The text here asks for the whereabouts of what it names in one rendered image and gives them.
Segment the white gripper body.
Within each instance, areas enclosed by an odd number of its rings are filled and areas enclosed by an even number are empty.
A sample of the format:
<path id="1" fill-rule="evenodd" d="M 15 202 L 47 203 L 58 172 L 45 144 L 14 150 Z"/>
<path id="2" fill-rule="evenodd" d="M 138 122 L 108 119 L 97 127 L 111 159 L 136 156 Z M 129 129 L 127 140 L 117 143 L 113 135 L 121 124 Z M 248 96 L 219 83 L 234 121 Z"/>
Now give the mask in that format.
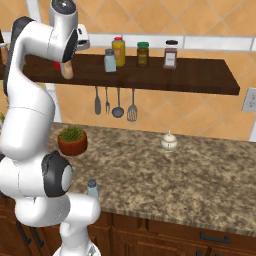
<path id="1" fill-rule="evenodd" d="M 90 48 L 90 41 L 86 40 L 86 39 L 79 39 L 77 41 L 77 47 L 76 50 L 80 51 L 80 50 L 87 50 Z"/>

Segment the tan bottle with red part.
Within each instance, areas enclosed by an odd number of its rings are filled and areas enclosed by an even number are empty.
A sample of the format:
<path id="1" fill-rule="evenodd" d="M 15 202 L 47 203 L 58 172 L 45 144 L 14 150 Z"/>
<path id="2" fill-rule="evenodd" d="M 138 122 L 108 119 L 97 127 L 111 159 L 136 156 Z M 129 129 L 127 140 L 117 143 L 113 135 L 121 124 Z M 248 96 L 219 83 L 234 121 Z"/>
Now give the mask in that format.
<path id="1" fill-rule="evenodd" d="M 54 68 L 59 70 L 65 79 L 72 79 L 74 76 L 71 61 L 65 63 L 54 62 Z"/>

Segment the pale blue shaker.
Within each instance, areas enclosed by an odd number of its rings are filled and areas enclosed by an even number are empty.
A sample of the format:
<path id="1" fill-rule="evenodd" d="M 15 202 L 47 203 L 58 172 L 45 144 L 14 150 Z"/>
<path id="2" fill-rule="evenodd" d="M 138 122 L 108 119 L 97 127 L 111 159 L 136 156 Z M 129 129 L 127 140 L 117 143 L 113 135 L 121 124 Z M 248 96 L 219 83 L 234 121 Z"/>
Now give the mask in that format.
<path id="1" fill-rule="evenodd" d="M 105 50 L 104 67 L 105 67 L 106 72 L 115 72 L 116 71 L 116 59 L 114 56 L 113 49 Z"/>
<path id="2" fill-rule="evenodd" d="M 87 192 L 89 196 L 98 198 L 99 197 L 99 188 L 95 179 L 89 179 L 87 184 Z"/>

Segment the yellow bottle with red cap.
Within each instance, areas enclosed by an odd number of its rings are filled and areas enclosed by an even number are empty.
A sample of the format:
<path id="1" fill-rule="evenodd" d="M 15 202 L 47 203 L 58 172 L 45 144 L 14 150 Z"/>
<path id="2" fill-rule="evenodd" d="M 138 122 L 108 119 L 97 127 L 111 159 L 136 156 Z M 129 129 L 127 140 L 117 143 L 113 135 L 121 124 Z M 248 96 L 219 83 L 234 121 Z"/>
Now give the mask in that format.
<path id="1" fill-rule="evenodd" d="M 125 41 L 121 36 L 115 37 L 112 41 L 112 49 L 116 59 L 116 66 L 122 67 L 125 65 Z"/>

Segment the brown wooden cabinet door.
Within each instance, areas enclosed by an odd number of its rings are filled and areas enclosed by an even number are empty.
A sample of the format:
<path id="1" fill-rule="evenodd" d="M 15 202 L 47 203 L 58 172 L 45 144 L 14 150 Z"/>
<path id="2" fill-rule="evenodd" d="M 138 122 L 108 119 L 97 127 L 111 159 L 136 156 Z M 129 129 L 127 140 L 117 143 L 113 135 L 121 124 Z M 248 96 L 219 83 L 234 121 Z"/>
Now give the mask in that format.
<path id="1" fill-rule="evenodd" d="M 59 226 L 36 228 L 44 246 L 39 248 L 31 227 L 22 224 L 31 243 L 26 245 L 17 228 L 15 201 L 0 194 L 0 256 L 52 256 L 61 246 Z"/>
<path id="2" fill-rule="evenodd" d="M 102 256 L 131 256 L 130 247 L 147 231 L 142 218 L 102 212 L 88 233 Z"/>

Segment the green-capped brown jar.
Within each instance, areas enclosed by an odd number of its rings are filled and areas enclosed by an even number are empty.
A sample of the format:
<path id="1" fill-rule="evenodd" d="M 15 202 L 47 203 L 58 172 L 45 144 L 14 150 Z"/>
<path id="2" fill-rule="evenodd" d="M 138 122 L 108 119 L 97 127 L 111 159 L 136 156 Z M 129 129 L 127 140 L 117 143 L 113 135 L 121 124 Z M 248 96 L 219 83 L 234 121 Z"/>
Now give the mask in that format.
<path id="1" fill-rule="evenodd" d="M 137 63 L 141 68 L 148 66 L 149 59 L 149 43 L 138 42 L 137 43 Z"/>

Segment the grey hanging spoon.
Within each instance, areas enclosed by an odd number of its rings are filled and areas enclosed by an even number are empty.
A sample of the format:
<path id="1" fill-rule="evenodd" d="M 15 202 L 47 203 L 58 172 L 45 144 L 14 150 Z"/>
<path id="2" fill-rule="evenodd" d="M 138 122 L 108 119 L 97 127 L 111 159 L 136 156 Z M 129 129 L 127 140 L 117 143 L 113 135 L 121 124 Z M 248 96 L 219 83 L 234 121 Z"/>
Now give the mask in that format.
<path id="1" fill-rule="evenodd" d="M 95 96 L 95 102 L 94 102 L 94 110 L 96 115 L 101 114 L 101 101 L 98 94 L 98 87 L 95 86 L 96 96 Z"/>

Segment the grey hanging fork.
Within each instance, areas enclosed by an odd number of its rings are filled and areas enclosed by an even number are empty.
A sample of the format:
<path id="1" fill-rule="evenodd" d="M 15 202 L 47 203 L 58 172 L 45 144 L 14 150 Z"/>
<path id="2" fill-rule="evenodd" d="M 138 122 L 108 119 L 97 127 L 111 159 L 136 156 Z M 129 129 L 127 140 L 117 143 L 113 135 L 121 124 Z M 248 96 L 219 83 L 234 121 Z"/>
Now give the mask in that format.
<path id="1" fill-rule="evenodd" d="M 108 100 L 108 87 L 105 87 L 105 93 L 106 93 L 106 103 L 105 103 L 106 114 L 110 114 L 110 102 Z"/>

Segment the grey hanging ladle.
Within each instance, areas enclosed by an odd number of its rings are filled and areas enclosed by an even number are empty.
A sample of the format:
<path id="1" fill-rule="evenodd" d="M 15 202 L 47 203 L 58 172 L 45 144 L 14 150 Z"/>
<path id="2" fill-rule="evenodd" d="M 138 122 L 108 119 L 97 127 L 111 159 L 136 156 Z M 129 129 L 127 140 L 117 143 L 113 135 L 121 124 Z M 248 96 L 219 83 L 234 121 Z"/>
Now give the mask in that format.
<path id="1" fill-rule="evenodd" d="M 120 88 L 117 88 L 118 106 L 112 109 L 112 115 L 115 118 L 121 118 L 124 115 L 124 109 L 120 106 Z"/>

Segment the grey hanging slotted spatula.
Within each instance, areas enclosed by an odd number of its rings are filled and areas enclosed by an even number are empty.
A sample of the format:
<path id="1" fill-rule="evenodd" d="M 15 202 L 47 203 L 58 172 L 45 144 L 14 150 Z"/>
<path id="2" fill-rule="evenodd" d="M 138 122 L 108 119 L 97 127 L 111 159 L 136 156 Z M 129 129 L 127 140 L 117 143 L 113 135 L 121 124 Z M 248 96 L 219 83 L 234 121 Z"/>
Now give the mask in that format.
<path id="1" fill-rule="evenodd" d="M 132 103 L 127 110 L 127 120 L 129 122 L 135 122 L 138 117 L 138 109 L 135 105 L 135 103 Z"/>

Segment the black-capped jar with white label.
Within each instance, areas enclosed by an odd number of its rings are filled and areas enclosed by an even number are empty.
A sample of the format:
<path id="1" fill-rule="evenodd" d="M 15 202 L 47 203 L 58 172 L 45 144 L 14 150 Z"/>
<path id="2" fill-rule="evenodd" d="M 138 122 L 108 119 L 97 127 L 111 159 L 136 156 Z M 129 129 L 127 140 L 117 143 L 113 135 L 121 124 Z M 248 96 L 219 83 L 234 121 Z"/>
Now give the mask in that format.
<path id="1" fill-rule="evenodd" d="M 177 46 L 176 40 L 167 40 L 165 42 L 164 51 L 164 64 L 163 67 L 166 69 L 175 69 L 177 61 Z"/>

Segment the green plant in terracotta pot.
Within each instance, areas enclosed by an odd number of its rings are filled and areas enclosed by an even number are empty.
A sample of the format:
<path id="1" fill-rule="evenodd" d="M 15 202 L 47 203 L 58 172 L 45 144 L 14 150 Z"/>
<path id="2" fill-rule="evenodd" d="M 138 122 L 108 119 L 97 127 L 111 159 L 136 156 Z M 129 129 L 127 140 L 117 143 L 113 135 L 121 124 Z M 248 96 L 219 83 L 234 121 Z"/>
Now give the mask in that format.
<path id="1" fill-rule="evenodd" d="M 64 128 L 57 138 L 60 151 L 66 156 L 78 156 L 87 150 L 87 134 L 77 126 Z"/>

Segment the brown wooden drawer front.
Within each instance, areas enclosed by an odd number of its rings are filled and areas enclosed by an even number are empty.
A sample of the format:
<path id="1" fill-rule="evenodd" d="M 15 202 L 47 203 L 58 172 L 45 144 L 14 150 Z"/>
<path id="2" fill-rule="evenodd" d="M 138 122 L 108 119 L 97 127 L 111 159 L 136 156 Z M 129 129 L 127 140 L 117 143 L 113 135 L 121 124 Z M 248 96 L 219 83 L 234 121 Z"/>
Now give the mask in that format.
<path id="1" fill-rule="evenodd" d="M 245 235 L 232 234 L 222 231 L 207 230 L 203 228 L 155 220 L 147 220 L 146 228 L 149 232 L 165 235 L 168 237 L 190 240 L 197 243 L 209 244 L 215 247 L 221 246 L 228 249 L 237 249 L 256 253 L 256 237 L 249 237 Z M 219 238 L 223 238 L 224 236 L 230 236 L 230 244 L 201 240 L 199 236 L 200 231 L 203 231 L 206 236 L 215 236 Z"/>

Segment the dark wooden wall shelf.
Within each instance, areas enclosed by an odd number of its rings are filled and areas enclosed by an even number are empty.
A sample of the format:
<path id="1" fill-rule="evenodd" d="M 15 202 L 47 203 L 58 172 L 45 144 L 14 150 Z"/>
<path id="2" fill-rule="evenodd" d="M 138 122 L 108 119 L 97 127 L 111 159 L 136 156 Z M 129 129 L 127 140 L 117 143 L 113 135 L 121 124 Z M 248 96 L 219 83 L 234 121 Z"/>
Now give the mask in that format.
<path id="1" fill-rule="evenodd" d="M 107 72 L 102 55 L 78 54 L 72 58 L 74 77 L 66 80 L 51 61 L 28 55 L 23 73 L 35 83 L 221 95 L 238 95 L 240 92 L 238 83 L 223 60 L 179 58 L 174 69 L 165 69 L 163 63 L 162 57 L 151 57 L 147 68 L 139 68 L 137 58 L 128 56 L 124 66 L 115 72 Z"/>

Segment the white wall socket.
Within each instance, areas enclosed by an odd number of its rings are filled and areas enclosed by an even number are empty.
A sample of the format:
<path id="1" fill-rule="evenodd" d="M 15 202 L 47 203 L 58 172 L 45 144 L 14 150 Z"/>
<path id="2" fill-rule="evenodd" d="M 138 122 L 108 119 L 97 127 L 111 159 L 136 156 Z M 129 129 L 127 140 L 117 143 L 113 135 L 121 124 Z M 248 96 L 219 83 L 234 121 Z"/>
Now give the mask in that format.
<path id="1" fill-rule="evenodd" d="M 249 88 L 247 90 L 243 107 L 243 112 L 256 112 L 256 88 Z"/>

